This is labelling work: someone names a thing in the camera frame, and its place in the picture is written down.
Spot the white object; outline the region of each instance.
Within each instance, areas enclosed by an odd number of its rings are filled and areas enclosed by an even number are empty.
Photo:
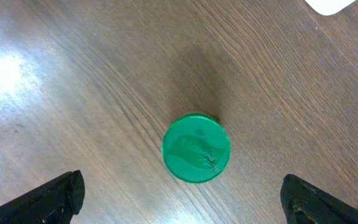
[[[333,15],[355,0],[305,0],[316,12],[324,16]]]

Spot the green disc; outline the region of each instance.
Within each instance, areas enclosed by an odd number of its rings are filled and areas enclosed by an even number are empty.
[[[205,114],[188,114],[171,124],[162,141],[169,171],[190,183],[217,177],[230,158],[230,141],[222,126]]]

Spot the wooden table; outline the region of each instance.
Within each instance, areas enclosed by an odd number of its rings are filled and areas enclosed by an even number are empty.
[[[165,168],[183,113],[217,117],[217,179]],[[286,223],[296,174],[358,208],[358,0],[0,0],[0,205],[69,170],[73,223]]]

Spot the wooden surface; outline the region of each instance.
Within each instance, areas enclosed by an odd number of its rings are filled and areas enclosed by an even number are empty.
[[[223,174],[169,174],[189,111],[231,138]],[[285,223],[296,174],[358,208],[358,1],[0,0],[0,205],[80,169],[73,223]]]

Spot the green round object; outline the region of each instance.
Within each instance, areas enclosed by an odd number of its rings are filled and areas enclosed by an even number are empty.
[[[230,140],[205,114],[188,114],[171,124],[162,141],[162,157],[181,180],[203,183],[217,177],[230,158]]]

